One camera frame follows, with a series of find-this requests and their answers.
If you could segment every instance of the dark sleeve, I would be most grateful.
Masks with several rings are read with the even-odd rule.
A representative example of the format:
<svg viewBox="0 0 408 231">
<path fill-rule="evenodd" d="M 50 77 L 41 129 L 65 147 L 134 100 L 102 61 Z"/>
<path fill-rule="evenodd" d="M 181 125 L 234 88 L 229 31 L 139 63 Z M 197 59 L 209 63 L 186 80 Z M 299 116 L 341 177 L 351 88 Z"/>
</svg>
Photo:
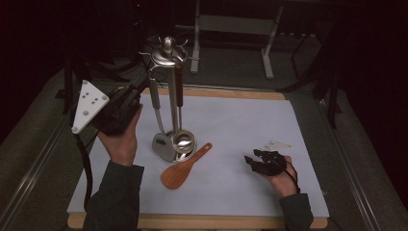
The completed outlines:
<svg viewBox="0 0 408 231">
<path fill-rule="evenodd" d="M 84 230 L 137 230 L 143 171 L 109 161 L 99 191 L 88 202 Z"/>
<path fill-rule="evenodd" d="M 294 194 L 279 200 L 286 226 L 290 231 L 311 230 L 313 214 L 306 193 Z"/>
</svg>

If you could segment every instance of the dark background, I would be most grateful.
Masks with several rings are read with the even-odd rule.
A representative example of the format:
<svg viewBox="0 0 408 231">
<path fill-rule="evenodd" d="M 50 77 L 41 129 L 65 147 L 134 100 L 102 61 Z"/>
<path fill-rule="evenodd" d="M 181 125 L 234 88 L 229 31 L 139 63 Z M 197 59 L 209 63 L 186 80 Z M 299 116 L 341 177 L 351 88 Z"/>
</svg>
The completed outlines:
<svg viewBox="0 0 408 231">
<path fill-rule="evenodd" d="M 95 2 L 103 6 L 105 1 Z M 24 115 L 47 80 L 63 68 L 62 35 L 75 28 L 73 25 L 89 36 L 79 45 L 89 49 L 95 57 L 109 58 L 114 51 L 122 54 L 126 50 L 123 43 L 109 40 L 101 31 L 101 23 L 106 22 L 95 9 L 95 2 L 1 1 L 1 141 Z M 116 12 L 126 11 L 129 2 L 123 2 Z M 216 12 L 221 5 L 215 4 L 222 1 L 208 2 L 206 5 L 206 1 L 202 1 L 204 9 Z M 158 0 L 143 5 L 149 25 L 163 34 L 171 34 L 174 23 L 193 25 L 193 1 L 167 3 L 177 10 L 169 12 L 163 1 Z M 263 12 L 262 1 L 258 6 L 253 1 L 248 3 L 258 15 L 269 14 Z M 240 4 L 235 9 L 234 4 L 232 6 L 231 11 L 248 12 Z M 299 20 L 293 21 L 290 9 L 285 10 L 279 30 L 301 31 L 299 23 Z M 343 57 L 339 63 L 341 88 L 346 91 L 395 189 L 408 207 L 408 191 L 404 185 L 408 182 L 408 155 L 404 148 L 408 143 L 408 4 L 406 1 L 367 1 L 362 8 L 345 11 L 336 28 L 328 42 L 332 53 Z"/>
</svg>

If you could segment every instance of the white surface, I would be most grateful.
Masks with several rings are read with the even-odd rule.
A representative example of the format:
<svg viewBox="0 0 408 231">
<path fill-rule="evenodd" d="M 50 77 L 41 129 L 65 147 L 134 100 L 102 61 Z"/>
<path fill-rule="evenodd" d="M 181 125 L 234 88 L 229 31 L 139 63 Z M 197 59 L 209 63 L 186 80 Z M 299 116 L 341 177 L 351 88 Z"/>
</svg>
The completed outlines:
<svg viewBox="0 0 408 231">
<path fill-rule="evenodd" d="M 72 133 L 79 134 L 109 102 L 109 97 L 90 82 L 84 80 L 79 95 Z"/>
<path fill-rule="evenodd" d="M 161 96 L 161 101 L 168 131 L 171 126 L 168 98 Z M 252 150 L 274 140 L 293 147 L 280 153 L 292 156 L 299 187 L 309 194 L 314 216 L 329 217 L 289 101 L 185 97 L 184 127 L 196 135 L 198 147 L 210 141 L 213 148 L 195 163 L 186 182 L 174 191 L 160 180 L 161 173 L 171 163 L 151 149 L 153 137 L 159 131 L 150 97 L 143 95 L 140 102 L 144 107 L 137 127 L 139 147 L 135 164 L 145 166 L 140 191 L 142 214 L 281 217 L 271 186 L 251 171 L 243 157 L 249 155 L 256 159 Z M 96 192 L 109 161 L 100 140 L 95 142 L 90 157 Z M 83 173 L 67 209 L 69 213 L 84 212 L 85 187 Z"/>
</svg>

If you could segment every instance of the black cable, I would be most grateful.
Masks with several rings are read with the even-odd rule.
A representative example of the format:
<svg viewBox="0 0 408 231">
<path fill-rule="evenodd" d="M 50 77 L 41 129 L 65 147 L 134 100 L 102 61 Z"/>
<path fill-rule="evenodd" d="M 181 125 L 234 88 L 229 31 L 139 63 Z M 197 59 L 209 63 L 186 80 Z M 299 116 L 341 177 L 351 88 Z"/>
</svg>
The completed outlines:
<svg viewBox="0 0 408 231">
<path fill-rule="evenodd" d="M 89 154 L 86 150 L 86 147 L 84 146 L 84 143 L 82 142 L 81 138 L 79 135 L 74 135 L 75 139 L 77 141 L 77 146 L 81 152 L 82 156 L 82 164 L 84 166 L 84 171 L 87 176 L 87 191 L 85 193 L 85 199 L 84 199 L 84 209 L 87 212 L 87 205 L 90 200 L 90 195 L 92 193 L 92 184 L 93 184 L 93 179 L 92 179 L 92 169 L 90 167 L 90 159 L 89 159 Z"/>
<path fill-rule="evenodd" d="M 339 224 L 335 219 L 333 219 L 332 217 L 329 217 L 329 218 L 333 221 L 333 223 L 336 225 L 336 227 L 337 227 L 340 231 L 344 231 L 343 228 L 340 226 L 340 224 Z"/>
<path fill-rule="evenodd" d="M 294 177 L 293 177 L 287 170 L 285 170 L 281 165 L 279 165 L 279 163 L 275 162 L 275 161 L 272 160 L 272 159 L 270 159 L 270 160 L 273 161 L 278 167 L 280 167 L 280 168 L 282 169 L 282 171 L 284 171 L 289 177 L 291 177 L 291 179 L 292 179 L 294 185 L 296 186 L 296 191 L 297 191 L 297 193 L 300 193 L 300 188 L 299 188 L 299 186 L 297 185 L 297 180 L 294 179 Z M 297 171 L 296 171 L 296 169 L 295 169 L 295 168 L 293 167 L 293 165 L 292 165 L 291 163 L 289 163 L 288 161 L 286 161 L 286 163 L 288 163 L 289 165 L 292 166 L 292 168 L 293 168 L 293 170 L 294 170 L 294 173 L 296 174 L 296 178 L 297 178 Z"/>
</svg>

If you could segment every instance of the metal frame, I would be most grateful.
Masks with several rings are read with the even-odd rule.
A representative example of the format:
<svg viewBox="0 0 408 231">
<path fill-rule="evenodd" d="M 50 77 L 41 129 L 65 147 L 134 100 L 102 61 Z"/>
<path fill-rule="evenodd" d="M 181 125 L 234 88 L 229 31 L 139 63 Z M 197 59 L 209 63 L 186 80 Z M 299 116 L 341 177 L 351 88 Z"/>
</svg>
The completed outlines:
<svg viewBox="0 0 408 231">
<path fill-rule="evenodd" d="M 194 47 L 192 50 L 191 74 L 198 73 L 198 60 L 200 58 L 199 34 L 202 31 L 220 31 L 231 33 L 247 33 L 256 35 L 268 35 L 268 43 L 261 49 L 262 60 L 267 79 L 273 78 L 269 52 L 282 16 L 284 7 L 281 5 L 273 20 L 240 18 L 215 15 L 201 15 L 200 1 L 195 1 L 195 25 L 194 25 Z"/>
</svg>

